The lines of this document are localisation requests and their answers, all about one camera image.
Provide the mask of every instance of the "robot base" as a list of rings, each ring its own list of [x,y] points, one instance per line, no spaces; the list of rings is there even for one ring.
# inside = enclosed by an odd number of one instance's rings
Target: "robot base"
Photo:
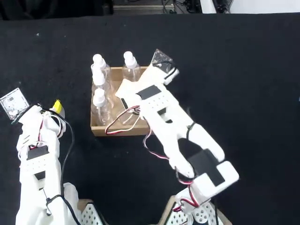
[[[175,202],[175,196],[172,196],[165,208],[165,211],[158,223],[158,225],[186,225],[187,219],[191,219],[192,216],[188,216],[181,212],[173,212],[173,208],[178,206]],[[193,211],[194,221],[193,225],[205,224],[205,225],[215,225],[215,210],[214,206],[208,202],[203,204],[201,207]],[[232,223],[223,215],[221,211],[218,210],[218,221],[219,225],[232,225]]]

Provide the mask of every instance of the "wire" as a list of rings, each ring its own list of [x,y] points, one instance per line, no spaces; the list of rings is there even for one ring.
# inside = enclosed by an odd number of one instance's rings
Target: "wire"
[[[176,208],[173,208],[172,210],[173,210],[173,212],[180,212],[181,211],[181,205],[176,207]]]
[[[57,134],[57,136],[59,137],[61,132],[62,132],[62,124],[61,124],[61,121],[60,121],[60,118],[57,116],[57,115],[50,115],[50,117],[54,117],[58,120],[58,123],[59,123],[59,127],[60,127],[60,131],[59,133]]]
[[[214,205],[215,205],[215,218],[216,218],[216,225],[219,225],[219,219],[218,219],[218,208],[217,208],[217,199],[214,198]]]
[[[79,223],[79,221],[78,221],[78,219],[77,219],[75,213],[74,213],[74,210],[73,210],[71,204],[67,201],[67,199],[65,199],[64,196],[62,196],[62,195],[56,195],[56,196],[54,196],[54,197],[51,198],[51,199],[50,199],[50,198],[47,198],[47,199],[46,199],[46,201],[47,201],[46,207],[48,208],[48,204],[50,204],[51,202],[53,202],[53,200],[55,200],[55,199],[58,198],[58,197],[62,198],[62,200],[64,201],[64,203],[67,205],[67,207],[68,207],[68,209],[70,210],[71,215],[72,215],[74,221],[76,222],[76,224],[77,224],[77,225],[81,225],[81,224]]]
[[[184,14],[185,12],[180,8],[180,6],[177,4],[178,1],[174,1],[174,8],[177,6],[177,8]]]
[[[189,192],[189,196],[191,197],[193,203],[197,206],[197,208],[200,206],[200,204],[197,202],[197,200],[195,199],[192,190],[191,190],[191,186],[188,186],[188,192]]]
[[[187,199],[187,198],[181,198],[181,199],[180,199],[180,203],[181,203],[181,204],[182,204],[182,201],[184,201],[184,202],[190,204],[191,206],[193,206],[193,207],[195,207],[195,208],[198,207],[195,203],[193,203],[192,201],[190,201],[190,200]]]
[[[164,13],[168,13],[168,11],[166,10],[165,6],[169,3],[170,0],[168,0],[165,4],[164,4],[164,0],[161,0],[161,4],[163,5],[163,12]]]
[[[154,67],[161,67],[161,66],[159,66],[159,64],[163,64],[163,63],[168,63],[168,64],[171,64],[171,66],[173,66],[173,71],[165,77],[165,80],[166,80],[167,78],[169,78],[170,76],[172,76],[175,73],[175,71],[177,70],[177,67],[176,67],[174,62],[167,61],[167,60],[164,60],[164,61],[161,61],[161,62],[155,62],[152,65]]]
[[[179,178],[179,173],[178,173],[178,170],[177,170],[176,167],[175,167],[175,173],[176,173],[176,178],[177,178],[177,180],[179,181],[179,183],[184,184],[184,185],[191,185],[191,184],[193,183],[192,180],[188,180],[188,181],[181,180],[181,179]]]
[[[121,132],[126,132],[126,131],[132,130],[136,126],[138,120],[140,119],[140,116],[136,119],[136,121],[134,122],[134,124],[133,124],[133,126],[131,128],[129,128],[129,129],[115,130],[115,131],[108,132],[108,129],[118,120],[118,118],[120,118],[122,115],[124,115],[128,111],[130,111],[132,109],[136,109],[138,107],[140,107],[140,106],[139,105],[135,105],[135,106],[132,106],[132,107],[130,107],[128,109],[125,109],[123,112],[121,112],[114,121],[112,121],[110,124],[107,125],[107,127],[105,128],[105,134],[106,135],[115,135],[115,134],[118,134],[118,133],[121,133]]]
[[[65,172],[65,167],[66,167],[66,161],[67,161],[67,159],[68,159],[68,157],[69,157],[69,155],[70,155],[70,153],[71,153],[71,151],[72,151],[72,148],[73,148],[74,142],[75,142],[74,131],[73,131],[72,126],[69,124],[69,122],[66,121],[66,119],[63,118],[61,115],[59,115],[57,112],[52,111],[52,110],[50,110],[50,109],[45,109],[45,108],[43,108],[43,107],[42,107],[42,109],[45,110],[45,111],[47,111],[47,112],[51,112],[52,114],[58,116],[61,120],[63,120],[63,121],[69,126],[70,131],[71,131],[72,142],[71,142],[71,144],[70,144],[70,146],[69,146],[69,149],[68,149],[68,151],[67,151],[67,154],[66,154],[66,156],[65,156],[65,159],[64,159],[64,161],[63,161],[63,163],[62,163],[61,176],[60,176],[60,193],[61,193],[62,196],[64,196],[63,177],[64,177],[64,172]]]
[[[156,152],[151,151],[151,150],[148,148],[148,146],[147,146],[147,144],[146,144],[146,141],[147,141],[147,139],[151,136],[151,134],[152,134],[152,129],[151,129],[151,127],[149,126],[149,123],[148,123],[148,122],[147,122],[147,125],[148,125],[148,127],[149,127],[149,133],[144,137],[144,139],[143,139],[143,141],[142,141],[142,143],[143,143],[145,149],[147,149],[149,153],[151,153],[152,155],[156,156],[157,158],[169,160],[169,157],[168,157],[168,156],[160,155],[160,154],[158,154],[158,153],[156,153]]]
[[[35,105],[40,106],[40,105],[38,105],[38,104],[33,104],[33,105],[28,106],[26,109],[24,109],[23,111],[21,111],[21,112],[18,113],[17,117],[11,122],[11,124],[16,124],[16,123],[20,120],[20,118],[21,118],[26,112],[28,112],[29,109],[31,109],[31,108],[32,108],[33,106],[35,106]]]

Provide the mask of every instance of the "black cable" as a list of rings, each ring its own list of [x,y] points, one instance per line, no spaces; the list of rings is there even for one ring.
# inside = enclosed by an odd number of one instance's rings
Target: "black cable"
[[[174,5],[177,6],[177,8],[184,14],[184,11],[182,10],[182,8],[179,7],[179,5],[177,4],[178,1],[174,2]]]
[[[59,115],[58,113],[56,113],[55,111],[52,111],[50,109],[45,109],[45,108],[42,108],[42,109],[45,110],[45,111],[51,112],[52,114],[54,114],[54,115],[58,116],[60,119],[62,119],[69,126],[70,131],[71,131],[72,142],[71,142],[70,147],[67,151],[64,162],[62,163],[61,176],[60,176],[60,193],[61,193],[62,196],[64,196],[63,177],[64,177],[64,172],[65,172],[65,167],[66,167],[66,161],[67,161],[67,159],[68,159],[68,157],[69,157],[69,155],[72,151],[72,148],[73,148],[73,145],[74,145],[74,142],[75,142],[75,135],[74,135],[72,126],[68,123],[68,121],[65,120],[65,118],[63,118],[61,115]]]
[[[29,109],[31,109],[31,108],[32,108],[33,106],[35,106],[35,105],[40,106],[40,105],[38,105],[38,104],[33,104],[33,105],[28,106],[25,110],[23,110],[23,111],[21,111],[21,112],[18,113],[17,117],[11,122],[11,124],[12,124],[12,125],[16,124],[16,123],[20,120],[20,118],[21,118],[26,112],[28,112]]]
[[[55,200],[55,199],[58,198],[58,197],[61,197],[62,200],[64,201],[64,203],[67,205],[67,207],[68,207],[68,209],[70,210],[71,215],[72,215],[74,221],[76,222],[76,224],[77,224],[77,225],[81,225],[81,224],[79,223],[79,221],[78,221],[78,219],[77,219],[75,213],[74,213],[74,210],[73,210],[71,204],[67,201],[67,199],[65,199],[64,196],[62,196],[62,195],[56,195],[56,196],[54,196],[53,198],[47,198],[47,199],[46,199],[46,201],[47,201],[46,207],[48,208],[48,204],[50,204],[51,202],[53,202],[53,200]]]
[[[219,219],[218,219],[218,208],[217,208],[217,200],[216,197],[214,197],[214,205],[215,205],[215,218],[216,218],[216,225],[219,225]]]
[[[175,73],[175,71],[177,70],[177,67],[175,66],[175,63],[173,63],[172,61],[167,61],[167,60],[164,60],[164,61],[161,61],[161,62],[155,62],[155,63],[152,63],[152,65],[154,67],[158,67],[158,65],[162,64],[162,63],[169,63],[174,68],[173,71],[168,76],[165,77],[165,80],[166,80]]]
[[[168,0],[165,4],[164,4],[164,0],[161,0],[161,4],[163,5],[163,12],[168,13],[168,11],[166,10],[165,6],[169,3],[170,0]]]
[[[186,139],[188,140],[189,139],[189,132],[191,131],[191,129],[193,128],[193,126],[196,124],[196,122],[193,122],[191,125],[189,125],[187,127],[187,136],[186,136]]]

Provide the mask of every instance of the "plastic bottle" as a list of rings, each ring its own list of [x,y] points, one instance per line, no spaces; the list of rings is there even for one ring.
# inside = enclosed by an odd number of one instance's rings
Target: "plastic bottle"
[[[104,74],[104,78],[105,80],[107,80],[108,82],[110,82],[110,72],[111,72],[111,68],[110,66],[105,62],[105,60],[102,58],[102,56],[100,54],[95,54],[93,56],[93,61],[94,64],[92,65],[92,70],[94,68],[99,68],[102,70],[103,74]]]
[[[138,81],[141,76],[141,68],[133,54],[129,51],[124,53],[125,65],[122,68],[123,78],[130,81]]]
[[[91,106],[92,114],[98,126],[105,126],[111,122],[111,105],[105,98],[105,92],[101,88],[95,90]]]
[[[113,107],[115,97],[113,84],[110,79],[111,68],[100,54],[95,54],[93,56],[93,61],[94,64],[91,65],[91,69],[95,85],[93,85],[92,87],[92,93],[94,93],[96,88],[102,88],[105,91],[106,99],[110,102],[110,104]]]
[[[101,69],[95,68],[93,70],[93,86],[92,92],[94,93],[97,88],[101,88],[107,91],[107,84],[105,82],[105,76]]]

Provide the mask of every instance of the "black fabric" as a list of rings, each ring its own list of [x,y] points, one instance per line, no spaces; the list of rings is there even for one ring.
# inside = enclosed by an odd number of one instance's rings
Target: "black fabric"
[[[240,180],[218,196],[235,225],[297,224],[299,189],[300,15],[156,15],[0,22],[0,95],[20,87],[30,103],[59,98],[75,130],[65,180],[90,198],[112,225],[157,223],[184,186],[142,136],[96,138],[90,130],[92,56],[140,65],[156,48],[180,75],[169,91],[224,149]],[[19,208],[21,125],[0,113],[0,216]],[[60,139],[60,159],[71,143]],[[160,151],[155,137],[147,144]]]

